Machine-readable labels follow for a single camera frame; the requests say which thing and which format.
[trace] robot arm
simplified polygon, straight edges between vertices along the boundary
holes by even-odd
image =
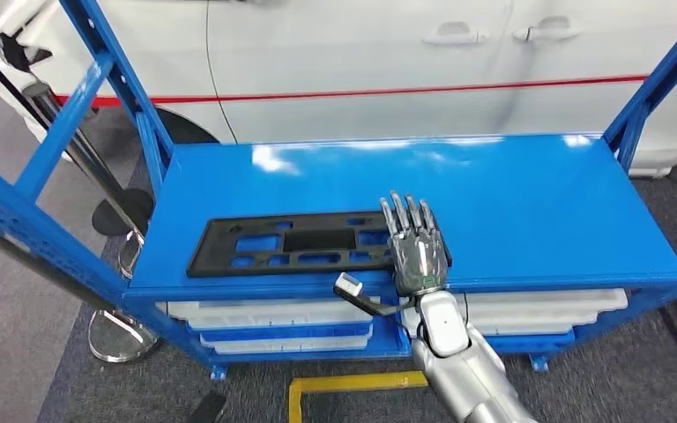
[[[502,360],[484,337],[464,321],[458,302],[445,291],[447,256],[434,216],[424,200],[416,206],[406,195],[406,209],[391,192],[395,213],[380,199],[395,264],[400,307],[381,306],[361,296],[361,282],[342,273],[333,291],[373,315],[390,315],[415,307],[420,314],[413,360],[429,386],[457,422],[536,423],[517,400]]]
[[[412,341],[414,363],[455,421],[536,423],[517,400],[495,350],[464,323],[455,297],[447,291],[426,294],[417,310],[423,329]]]

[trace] yellow metal bar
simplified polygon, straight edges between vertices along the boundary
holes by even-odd
[[[302,393],[352,390],[401,390],[427,386],[421,372],[375,373],[325,377],[298,377],[289,385],[288,423],[302,423]]]

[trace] shelf caster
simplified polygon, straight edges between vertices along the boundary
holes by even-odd
[[[548,358],[545,355],[528,354],[531,359],[531,367],[536,373],[548,372]]]
[[[227,367],[226,366],[214,366],[212,367],[212,374],[209,378],[213,381],[223,381],[227,379]]]

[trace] blue metal rack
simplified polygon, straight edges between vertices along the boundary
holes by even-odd
[[[645,119],[677,83],[677,42],[603,137],[174,145],[98,4],[61,4],[94,62],[17,182],[0,177],[0,234],[155,330],[216,377],[237,361],[405,357],[409,341],[397,325],[375,318],[368,347],[359,351],[218,355],[204,348],[198,333],[155,302],[332,297],[337,276],[188,278],[187,262],[209,219],[374,210],[390,189],[408,190],[435,207],[455,260],[453,292],[632,290],[626,308],[566,334],[489,337],[501,353],[529,353],[537,369],[554,354],[677,299],[677,257],[626,175]],[[105,79],[137,127],[157,198],[131,281],[35,204]],[[386,272],[354,276],[366,294],[398,301]]]

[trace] car wheel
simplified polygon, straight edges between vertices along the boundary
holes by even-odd
[[[163,108],[156,108],[162,124],[175,144],[219,144],[219,140],[188,119]]]

